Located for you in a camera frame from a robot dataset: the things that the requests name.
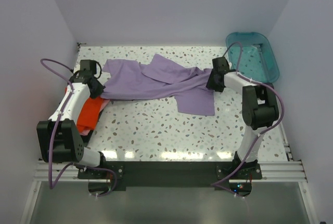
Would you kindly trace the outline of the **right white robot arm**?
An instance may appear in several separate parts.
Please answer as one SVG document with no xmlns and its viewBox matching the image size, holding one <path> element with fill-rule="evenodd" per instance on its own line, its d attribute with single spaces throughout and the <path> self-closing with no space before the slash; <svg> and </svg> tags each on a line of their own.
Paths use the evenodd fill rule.
<svg viewBox="0 0 333 224">
<path fill-rule="evenodd" d="M 283 116 L 277 103 L 279 97 L 271 85 L 253 81 L 232 70 L 225 57 L 213 59 L 212 64 L 206 88 L 220 93 L 229 88 L 242 96 L 241 111 L 246 128 L 241 145 L 234 155 L 232 173 L 236 178 L 243 179 L 258 162 L 264 135 Z"/>
</svg>

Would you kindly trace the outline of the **lavender t shirt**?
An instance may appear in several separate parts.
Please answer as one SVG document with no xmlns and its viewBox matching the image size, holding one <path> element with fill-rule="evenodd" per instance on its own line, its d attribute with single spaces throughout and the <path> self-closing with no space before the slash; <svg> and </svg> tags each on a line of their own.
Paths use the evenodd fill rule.
<svg viewBox="0 0 333 224">
<path fill-rule="evenodd" d="M 211 69 L 186 68 L 155 54 L 149 64 L 134 60 L 107 60 L 110 74 L 101 94 L 110 100 L 153 100 L 174 97 L 180 113 L 214 116 L 214 94 L 206 88 Z"/>
</svg>

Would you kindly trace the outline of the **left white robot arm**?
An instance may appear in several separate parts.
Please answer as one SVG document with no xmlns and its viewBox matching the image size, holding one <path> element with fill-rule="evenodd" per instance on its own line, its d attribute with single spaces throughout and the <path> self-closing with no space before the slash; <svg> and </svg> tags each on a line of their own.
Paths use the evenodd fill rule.
<svg viewBox="0 0 333 224">
<path fill-rule="evenodd" d="M 82 60 L 80 69 L 69 79 L 61 76 L 68 84 L 64 98 L 49 119 L 38 122 L 36 131 L 44 162 L 90 166 L 89 172 L 95 178 L 103 178 L 108 172 L 104 156 L 86 147 L 76 126 L 87 99 L 95 99 L 104 91 L 97 73 L 101 73 L 97 61 Z"/>
</svg>

